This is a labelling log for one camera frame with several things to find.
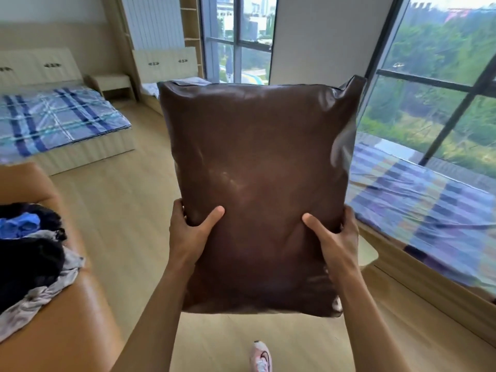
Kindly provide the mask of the person's right hand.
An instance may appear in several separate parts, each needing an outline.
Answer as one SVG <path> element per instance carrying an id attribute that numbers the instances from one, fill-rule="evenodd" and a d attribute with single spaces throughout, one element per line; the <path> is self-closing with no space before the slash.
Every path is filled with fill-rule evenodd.
<path id="1" fill-rule="evenodd" d="M 359 231 L 353 209 L 345 205 L 343 222 L 336 234 L 336 244 L 320 244 L 329 275 L 338 279 L 345 273 L 359 270 Z"/>

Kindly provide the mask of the person's left hand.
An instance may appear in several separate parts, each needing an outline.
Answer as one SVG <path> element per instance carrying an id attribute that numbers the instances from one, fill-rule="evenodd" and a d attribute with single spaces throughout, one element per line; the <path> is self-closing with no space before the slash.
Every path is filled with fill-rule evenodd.
<path id="1" fill-rule="evenodd" d="M 182 199 L 173 203 L 170 219 L 170 240 L 168 266 L 173 268 L 194 267 L 202 256 L 208 238 L 198 237 L 197 226 L 187 224 Z"/>

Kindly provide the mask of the brown leather cushion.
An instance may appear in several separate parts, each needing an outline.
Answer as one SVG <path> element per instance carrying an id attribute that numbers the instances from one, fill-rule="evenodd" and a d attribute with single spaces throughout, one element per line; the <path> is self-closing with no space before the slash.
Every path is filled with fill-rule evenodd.
<path id="1" fill-rule="evenodd" d="M 182 310 L 340 317 L 320 243 L 339 231 L 367 80 L 346 84 L 157 84 L 186 221 L 213 227 Z"/>

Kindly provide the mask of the person's right forearm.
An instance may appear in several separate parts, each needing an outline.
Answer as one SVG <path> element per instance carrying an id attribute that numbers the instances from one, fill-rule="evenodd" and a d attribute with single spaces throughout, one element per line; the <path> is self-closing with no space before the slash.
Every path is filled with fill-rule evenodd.
<path id="1" fill-rule="evenodd" d="M 343 307 L 356 372 L 413 372 L 356 263 L 330 268 Z"/>

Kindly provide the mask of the person's left forearm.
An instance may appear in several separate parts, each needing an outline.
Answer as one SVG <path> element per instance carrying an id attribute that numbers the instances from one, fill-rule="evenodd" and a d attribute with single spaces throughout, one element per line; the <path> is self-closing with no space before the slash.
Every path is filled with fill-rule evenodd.
<path id="1" fill-rule="evenodd" d="M 111 372 L 169 372 L 195 263 L 170 261 Z"/>

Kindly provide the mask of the blue plaid mattress cover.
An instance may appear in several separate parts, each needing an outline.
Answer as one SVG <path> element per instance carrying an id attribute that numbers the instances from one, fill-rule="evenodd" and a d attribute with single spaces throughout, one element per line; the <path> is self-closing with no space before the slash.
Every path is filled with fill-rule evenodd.
<path id="1" fill-rule="evenodd" d="M 346 202 L 363 224 L 496 303 L 496 179 L 358 132 Z"/>

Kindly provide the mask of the wooden window seat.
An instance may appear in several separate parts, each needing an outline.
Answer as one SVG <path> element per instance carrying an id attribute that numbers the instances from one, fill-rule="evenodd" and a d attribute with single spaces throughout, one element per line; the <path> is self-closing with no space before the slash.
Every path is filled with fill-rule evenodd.
<path id="1" fill-rule="evenodd" d="M 359 221 L 363 237 L 378 251 L 375 265 L 438 310 L 496 348 L 496 303 L 449 280 Z"/>

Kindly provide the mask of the pink sneaker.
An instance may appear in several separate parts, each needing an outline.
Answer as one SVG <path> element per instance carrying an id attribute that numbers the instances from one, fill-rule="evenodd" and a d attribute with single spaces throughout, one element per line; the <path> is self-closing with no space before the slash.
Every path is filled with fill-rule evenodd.
<path id="1" fill-rule="evenodd" d="M 253 342 L 251 350 L 251 372 L 273 372 L 273 363 L 269 348 L 260 340 Z"/>

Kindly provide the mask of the blue plaid bed sheet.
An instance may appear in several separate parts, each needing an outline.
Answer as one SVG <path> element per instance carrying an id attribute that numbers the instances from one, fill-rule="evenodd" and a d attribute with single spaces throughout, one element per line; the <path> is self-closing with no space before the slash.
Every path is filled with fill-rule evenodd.
<path id="1" fill-rule="evenodd" d="M 172 82 L 178 83 L 181 86 L 206 86 L 211 84 L 211 82 L 202 79 L 200 77 L 189 77 L 183 79 L 172 80 Z M 159 88 L 158 83 L 142 83 L 140 85 L 141 93 L 145 95 L 149 95 L 159 99 Z"/>
<path id="2" fill-rule="evenodd" d="M 0 95 L 0 164 L 128 129 L 128 119 L 84 85 Z"/>

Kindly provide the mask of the beige wooden bed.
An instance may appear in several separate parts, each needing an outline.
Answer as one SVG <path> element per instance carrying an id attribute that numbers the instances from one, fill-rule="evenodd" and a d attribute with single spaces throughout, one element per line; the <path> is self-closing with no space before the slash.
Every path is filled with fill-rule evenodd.
<path id="1" fill-rule="evenodd" d="M 142 83 L 159 83 L 199 77 L 196 50 L 193 47 L 166 50 L 133 50 L 133 59 L 140 85 Z M 141 96 L 146 106 L 163 115 L 159 99 L 142 93 Z"/>
<path id="2" fill-rule="evenodd" d="M 83 74 L 68 48 L 0 50 L 0 95 L 80 85 L 86 86 Z M 133 149 L 131 127 L 0 165 L 35 162 L 48 175 L 56 175 Z"/>

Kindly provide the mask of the beige wooden nightstand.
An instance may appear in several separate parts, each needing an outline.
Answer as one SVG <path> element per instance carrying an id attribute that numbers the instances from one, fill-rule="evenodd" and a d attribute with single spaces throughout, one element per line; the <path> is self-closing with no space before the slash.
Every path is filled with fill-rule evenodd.
<path id="1" fill-rule="evenodd" d="M 88 78 L 101 96 L 105 97 L 104 93 L 108 91 L 127 90 L 128 99 L 136 102 L 133 83 L 127 74 L 89 75 Z"/>

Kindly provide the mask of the orange leather sofa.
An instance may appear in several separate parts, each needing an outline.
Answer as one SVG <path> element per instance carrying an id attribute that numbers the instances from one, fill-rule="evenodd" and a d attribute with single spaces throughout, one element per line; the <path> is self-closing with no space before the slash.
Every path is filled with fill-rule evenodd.
<path id="1" fill-rule="evenodd" d="M 0 204 L 40 203 L 61 215 L 67 247 L 87 257 L 53 181 L 33 162 L 0 166 Z M 21 330 L 0 343 L 0 372 L 110 372 L 123 340 L 91 263 Z"/>

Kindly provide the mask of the wooden shelf unit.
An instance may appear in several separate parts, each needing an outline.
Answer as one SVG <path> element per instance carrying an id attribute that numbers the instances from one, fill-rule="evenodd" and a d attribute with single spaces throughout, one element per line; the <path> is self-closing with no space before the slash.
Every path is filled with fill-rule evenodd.
<path id="1" fill-rule="evenodd" d="M 184 44 L 196 50 L 198 76 L 205 79 L 203 58 L 202 15 L 200 0 L 179 0 L 183 23 Z"/>

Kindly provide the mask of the black garment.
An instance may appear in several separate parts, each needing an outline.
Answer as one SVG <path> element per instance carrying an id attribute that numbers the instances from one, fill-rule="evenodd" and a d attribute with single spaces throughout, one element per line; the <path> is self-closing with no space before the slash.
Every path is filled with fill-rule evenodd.
<path id="1" fill-rule="evenodd" d="M 67 236 L 57 212 L 28 202 L 0 205 L 0 218 L 25 212 L 39 216 L 40 230 L 22 238 L 0 239 L 0 313 L 23 300 L 30 290 L 52 285 L 65 263 Z"/>

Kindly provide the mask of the blue garment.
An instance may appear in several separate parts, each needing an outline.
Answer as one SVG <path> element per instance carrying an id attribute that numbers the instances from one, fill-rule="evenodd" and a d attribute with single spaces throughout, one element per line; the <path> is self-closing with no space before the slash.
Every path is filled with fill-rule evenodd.
<path id="1" fill-rule="evenodd" d="M 17 239 L 26 237 L 40 230 L 40 218 L 25 212 L 14 218 L 0 218 L 0 239 Z"/>

